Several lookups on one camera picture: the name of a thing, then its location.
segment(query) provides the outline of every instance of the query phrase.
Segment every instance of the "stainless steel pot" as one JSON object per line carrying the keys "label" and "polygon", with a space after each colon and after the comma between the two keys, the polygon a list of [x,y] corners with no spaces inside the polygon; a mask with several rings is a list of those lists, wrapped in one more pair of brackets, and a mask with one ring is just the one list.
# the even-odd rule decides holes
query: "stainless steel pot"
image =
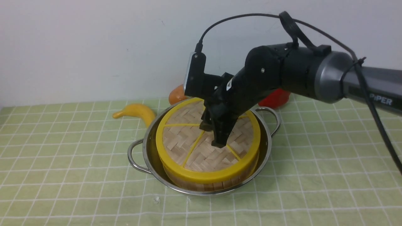
{"label": "stainless steel pot", "polygon": [[[253,114],[256,116],[258,123],[260,124],[261,142],[260,142],[260,147],[259,147],[259,157],[258,157],[256,170],[249,178],[247,178],[246,180],[244,180],[243,182],[241,182],[240,184],[238,184],[236,186],[233,186],[233,187],[227,188],[227,189],[218,190],[218,191],[192,191],[192,190],[183,189],[181,187],[174,185],[173,182],[166,175],[165,170],[163,169],[162,162],[160,161],[158,151],[156,149],[155,135],[156,135],[156,130],[158,128],[158,125],[159,125],[161,119],[163,118],[163,116],[177,104],[170,106],[161,115],[159,115],[156,119],[154,119],[154,121],[151,123],[151,125],[147,129],[144,139],[136,140],[129,146],[128,152],[127,152],[128,160],[129,160],[130,164],[136,170],[144,172],[144,173],[152,174],[160,182],[162,182],[164,185],[168,186],[169,188],[176,190],[178,192],[184,193],[184,194],[188,194],[188,195],[218,195],[218,194],[229,193],[229,192],[234,191],[237,188],[247,184],[261,172],[261,170],[267,163],[268,158],[271,154],[272,136],[275,135],[275,133],[279,129],[279,126],[281,125],[280,119],[279,119],[279,116],[277,115],[277,113],[273,109],[268,108],[268,107],[259,107],[255,110],[251,110],[251,112],[253,112]],[[257,111],[268,111],[275,116],[277,124],[272,133],[270,133],[266,123],[264,122],[264,119],[259,114],[257,114]],[[145,160],[145,164],[146,164],[147,168],[144,168],[144,167],[138,165],[132,157],[133,148],[142,143],[143,143],[142,154],[144,156],[144,160]]]}

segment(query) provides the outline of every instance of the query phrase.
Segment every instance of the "toy banana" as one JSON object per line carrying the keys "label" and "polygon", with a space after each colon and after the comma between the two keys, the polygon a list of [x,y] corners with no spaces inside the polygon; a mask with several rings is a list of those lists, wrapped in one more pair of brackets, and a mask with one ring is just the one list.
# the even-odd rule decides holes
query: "toy banana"
{"label": "toy banana", "polygon": [[113,118],[117,119],[122,116],[132,116],[141,118],[146,127],[148,127],[155,119],[155,113],[146,105],[130,104],[124,107],[123,110],[113,114]]}

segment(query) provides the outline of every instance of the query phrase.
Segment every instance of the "toy orange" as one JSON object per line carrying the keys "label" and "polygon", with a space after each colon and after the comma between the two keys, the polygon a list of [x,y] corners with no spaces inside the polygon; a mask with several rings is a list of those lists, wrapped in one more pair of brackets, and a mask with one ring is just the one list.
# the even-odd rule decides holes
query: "toy orange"
{"label": "toy orange", "polygon": [[172,92],[169,94],[169,103],[173,105],[177,102],[183,101],[187,99],[187,96],[184,95],[184,88],[183,85],[176,87]]}

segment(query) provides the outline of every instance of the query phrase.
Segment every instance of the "black cable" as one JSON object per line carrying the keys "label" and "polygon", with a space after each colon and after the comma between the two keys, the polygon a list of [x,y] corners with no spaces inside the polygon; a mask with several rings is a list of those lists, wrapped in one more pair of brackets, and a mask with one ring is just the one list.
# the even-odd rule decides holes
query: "black cable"
{"label": "black cable", "polygon": [[[233,19],[241,18],[241,17],[247,17],[247,16],[266,16],[266,17],[271,17],[271,18],[280,18],[279,16],[273,15],[273,14],[250,13],[250,14],[242,14],[242,15],[232,16],[232,17],[228,17],[226,19],[220,20],[220,21],[212,24],[211,26],[209,26],[204,31],[204,33],[202,34],[199,42],[197,43],[197,45],[195,47],[195,52],[201,52],[202,51],[203,39],[204,39],[205,35],[208,33],[208,31],[211,30],[213,27],[215,27],[216,25],[218,25],[220,23],[223,23],[225,21],[229,21],[229,20],[233,20]],[[379,130],[379,132],[381,134],[381,137],[382,137],[382,139],[383,139],[383,141],[385,143],[385,146],[387,147],[387,149],[388,149],[388,151],[389,151],[389,153],[390,153],[390,155],[392,157],[392,160],[395,162],[396,167],[398,168],[399,172],[402,174],[402,162],[400,161],[400,159],[398,157],[398,154],[395,152],[395,149],[394,149],[394,147],[392,145],[392,142],[391,142],[390,138],[388,137],[387,132],[385,131],[385,128],[384,128],[384,126],[383,126],[383,124],[381,122],[381,119],[380,119],[380,117],[378,115],[378,112],[377,112],[375,106],[374,106],[374,103],[371,101],[371,99],[369,97],[369,92],[367,90],[367,82],[366,82],[366,79],[364,78],[363,73],[361,71],[361,67],[362,67],[361,64],[357,63],[357,62],[359,62],[359,60],[357,59],[357,56],[356,56],[355,52],[351,48],[347,47],[345,44],[343,44],[340,41],[338,41],[336,38],[332,37],[331,35],[327,34],[324,31],[314,27],[313,25],[310,25],[310,24],[308,24],[306,22],[303,22],[303,21],[300,21],[300,20],[296,20],[296,19],[293,19],[293,20],[295,22],[299,23],[299,24],[302,24],[302,25],[304,25],[304,26],[306,26],[308,28],[311,28],[311,29],[317,31],[318,33],[320,33],[321,35],[327,37],[328,39],[330,39],[331,41],[335,42],[337,45],[339,45],[344,50],[346,50],[347,52],[350,53],[350,55],[352,56],[352,60],[354,62],[353,66],[354,66],[355,71],[356,71],[356,75],[357,75],[357,79],[359,81],[360,89],[363,92],[364,100],[366,101],[366,104],[367,104],[367,106],[368,106],[368,108],[369,108],[369,110],[370,110],[370,112],[371,112],[371,114],[372,114],[372,116],[374,118],[375,124],[377,125],[377,128],[378,128],[378,130]]]}

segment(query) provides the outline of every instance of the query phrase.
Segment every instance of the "red object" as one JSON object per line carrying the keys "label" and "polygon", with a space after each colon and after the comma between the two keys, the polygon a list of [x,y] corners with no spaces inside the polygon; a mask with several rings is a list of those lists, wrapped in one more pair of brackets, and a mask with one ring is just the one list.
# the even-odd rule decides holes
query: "red object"
{"label": "red object", "polygon": [[277,89],[265,99],[260,101],[258,105],[260,107],[270,107],[276,109],[289,101],[290,92],[284,91],[282,89]]}

